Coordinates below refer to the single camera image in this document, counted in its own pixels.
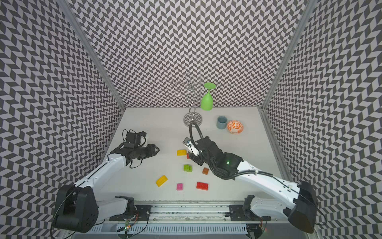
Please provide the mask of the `yellow long lego brick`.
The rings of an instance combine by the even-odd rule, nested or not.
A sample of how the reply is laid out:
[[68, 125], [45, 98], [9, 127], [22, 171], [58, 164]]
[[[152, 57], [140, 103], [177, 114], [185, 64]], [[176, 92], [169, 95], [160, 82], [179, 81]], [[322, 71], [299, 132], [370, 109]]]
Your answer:
[[158, 186], [158, 187], [161, 187], [164, 183], [166, 183], [168, 181], [168, 178], [165, 176], [165, 175], [163, 175], [163, 176], [161, 176], [157, 181], [156, 181], [156, 185]]

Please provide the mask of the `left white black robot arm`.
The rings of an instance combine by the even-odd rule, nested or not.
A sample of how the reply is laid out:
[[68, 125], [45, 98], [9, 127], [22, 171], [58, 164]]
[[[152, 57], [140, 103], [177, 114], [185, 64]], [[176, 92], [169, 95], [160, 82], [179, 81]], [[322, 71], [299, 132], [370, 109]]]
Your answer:
[[134, 159], [144, 160], [159, 151], [154, 144], [138, 147], [124, 147], [121, 144], [112, 150], [90, 174], [59, 189], [51, 228], [87, 233], [97, 222], [106, 219], [148, 221], [150, 208], [139, 210], [132, 197], [115, 196], [109, 201], [97, 201], [96, 196], [116, 173]]

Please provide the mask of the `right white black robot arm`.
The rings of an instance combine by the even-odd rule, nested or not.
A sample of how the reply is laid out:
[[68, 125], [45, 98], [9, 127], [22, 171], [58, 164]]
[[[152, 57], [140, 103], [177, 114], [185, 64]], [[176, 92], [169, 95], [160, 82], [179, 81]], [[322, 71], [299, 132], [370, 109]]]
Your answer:
[[208, 136], [197, 141], [187, 137], [183, 144], [192, 154], [191, 160], [200, 166], [207, 164], [216, 177], [245, 181], [274, 198], [269, 203], [263, 203], [249, 195], [243, 205], [248, 219], [281, 217], [305, 233], [314, 232], [318, 200], [311, 184], [290, 182], [262, 171], [238, 155], [222, 152]]

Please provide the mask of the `brown lego brick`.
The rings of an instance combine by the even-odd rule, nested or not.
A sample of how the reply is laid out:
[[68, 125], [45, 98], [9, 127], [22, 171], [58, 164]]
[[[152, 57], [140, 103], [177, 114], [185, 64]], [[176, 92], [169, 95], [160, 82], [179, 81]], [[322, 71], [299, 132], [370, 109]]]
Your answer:
[[202, 174], [208, 175], [208, 173], [209, 173], [209, 169], [208, 168], [204, 168], [203, 171], [202, 171]]

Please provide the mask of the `yellow curved lego brick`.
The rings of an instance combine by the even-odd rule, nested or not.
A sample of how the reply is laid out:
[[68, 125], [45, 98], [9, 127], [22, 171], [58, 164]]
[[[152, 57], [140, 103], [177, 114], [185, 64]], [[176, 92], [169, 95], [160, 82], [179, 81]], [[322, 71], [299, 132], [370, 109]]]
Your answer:
[[188, 152], [185, 149], [177, 150], [177, 156], [185, 156], [187, 154], [188, 154]]

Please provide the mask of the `red long lego brick front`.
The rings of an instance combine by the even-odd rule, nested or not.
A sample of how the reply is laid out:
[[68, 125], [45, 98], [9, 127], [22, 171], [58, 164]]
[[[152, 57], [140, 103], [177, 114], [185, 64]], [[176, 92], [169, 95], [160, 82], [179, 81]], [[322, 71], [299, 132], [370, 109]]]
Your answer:
[[203, 183], [203, 182], [197, 182], [196, 188], [199, 189], [199, 190], [207, 191], [209, 189], [209, 184], [208, 183]]

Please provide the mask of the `pink lego brick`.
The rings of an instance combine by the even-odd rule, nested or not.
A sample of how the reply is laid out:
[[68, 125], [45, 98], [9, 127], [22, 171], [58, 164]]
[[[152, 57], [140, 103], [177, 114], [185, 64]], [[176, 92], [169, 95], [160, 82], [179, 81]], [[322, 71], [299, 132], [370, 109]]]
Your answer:
[[177, 190], [177, 191], [183, 191], [183, 183], [178, 183], [178, 184], [176, 185], [176, 190]]

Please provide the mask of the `grey blue cup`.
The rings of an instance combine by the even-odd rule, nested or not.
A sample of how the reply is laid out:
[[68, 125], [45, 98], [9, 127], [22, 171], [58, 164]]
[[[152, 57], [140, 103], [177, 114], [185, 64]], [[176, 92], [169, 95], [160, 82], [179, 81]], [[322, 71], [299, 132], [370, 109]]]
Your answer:
[[216, 122], [218, 129], [225, 129], [227, 127], [228, 119], [225, 116], [219, 116]]

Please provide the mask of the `orange patterned small bowl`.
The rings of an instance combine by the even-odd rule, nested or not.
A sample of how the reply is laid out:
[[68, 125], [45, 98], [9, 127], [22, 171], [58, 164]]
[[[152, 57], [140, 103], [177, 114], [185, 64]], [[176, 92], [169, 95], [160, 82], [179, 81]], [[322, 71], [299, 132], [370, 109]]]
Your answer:
[[244, 126], [237, 120], [231, 120], [227, 123], [227, 129], [232, 134], [240, 134], [244, 130]]

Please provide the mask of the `green plastic wine glass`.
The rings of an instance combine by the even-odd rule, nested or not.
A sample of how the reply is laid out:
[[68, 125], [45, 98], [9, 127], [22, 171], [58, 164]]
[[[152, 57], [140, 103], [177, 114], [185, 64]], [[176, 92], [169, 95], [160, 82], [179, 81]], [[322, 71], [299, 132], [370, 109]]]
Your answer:
[[207, 93], [203, 96], [201, 101], [201, 109], [204, 111], [210, 111], [213, 108], [213, 97], [211, 91], [216, 88], [216, 85], [211, 82], [204, 84], [204, 87], [207, 89]]

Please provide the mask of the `chrome mug tree stand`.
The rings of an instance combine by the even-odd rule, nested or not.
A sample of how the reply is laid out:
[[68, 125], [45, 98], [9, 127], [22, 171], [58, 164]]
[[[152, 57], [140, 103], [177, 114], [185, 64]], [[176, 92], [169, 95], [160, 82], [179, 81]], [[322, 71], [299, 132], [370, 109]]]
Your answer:
[[194, 121], [198, 126], [203, 122], [202, 115], [197, 112], [197, 101], [200, 99], [199, 89], [204, 82], [203, 76], [191, 76], [190, 74], [181, 75], [178, 79], [173, 79], [170, 84], [174, 87], [177, 97], [185, 97], [188, 112], [183, 117], [183, 123], [189, 127]]

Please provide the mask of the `white vent grille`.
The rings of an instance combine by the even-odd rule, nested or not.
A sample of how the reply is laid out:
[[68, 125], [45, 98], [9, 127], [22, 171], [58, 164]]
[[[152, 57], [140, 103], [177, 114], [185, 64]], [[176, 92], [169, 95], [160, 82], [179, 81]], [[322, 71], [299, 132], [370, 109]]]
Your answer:
[[85, 235], [141, 233], [143, 235], [206, 235], [206, 234], [246, 234], [245, 224], [138, 224], [126, 230], [123, 224], [102, 224], [94, 226]]

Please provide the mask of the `aluminium front rail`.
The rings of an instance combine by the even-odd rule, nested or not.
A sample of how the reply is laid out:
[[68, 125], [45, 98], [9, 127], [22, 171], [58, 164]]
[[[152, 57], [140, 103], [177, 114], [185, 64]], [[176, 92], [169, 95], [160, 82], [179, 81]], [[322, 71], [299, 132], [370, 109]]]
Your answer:
[[[272, 199], [263, 199], [259, 197], [254, 197], [254, 198], [261, 200], [261, 202], [263, 203], [269, 203], [273, 201]], [[180, 203], [180, 204], [141, 204], [141, 205], [152, 206], [150, 218], [147, 222], [172, 221], [176, 223], [182, 223], [185, 221], [208, 222], [208, 221], [224, 221], [224, 220], [228, 220], [232, 222], [229, 215], [229, 206], [244, 205], [244, 203], [245, 203], [245, 200], [243, 202], [238, 202], [236, 204], [235, 203], [217, 203], [217, 204]], [[282, 222], [288, 222], [286, 218], [281, 218], [281, 217], [275, 217], [275, 218], [271, 217], [270, 221], [278, 221], [278, 220]]]

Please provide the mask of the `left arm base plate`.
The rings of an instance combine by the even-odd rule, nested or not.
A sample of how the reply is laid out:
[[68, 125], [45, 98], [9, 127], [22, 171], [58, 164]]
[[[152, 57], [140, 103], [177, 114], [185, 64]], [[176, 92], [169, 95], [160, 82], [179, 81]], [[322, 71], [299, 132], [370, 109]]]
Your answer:
[[150, 218], [151, 205], [136, 205], [132, 208], [127, 208], [125, 212], [110, 217], [109, 221], [145, 221]]

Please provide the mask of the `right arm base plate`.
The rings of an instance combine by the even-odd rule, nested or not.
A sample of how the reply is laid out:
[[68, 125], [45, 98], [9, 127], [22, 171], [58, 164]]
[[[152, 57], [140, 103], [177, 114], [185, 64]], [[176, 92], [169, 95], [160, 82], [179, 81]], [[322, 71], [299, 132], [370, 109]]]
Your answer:
[[257, 216], [254, 214], [249, 207], [245, 207], [244, 205], [230, 205], [229, 206], [229, 215], [230, 219], [233, 222], [244, 222], [244, 221], [270, 221], [271, 217], [269, 216]]

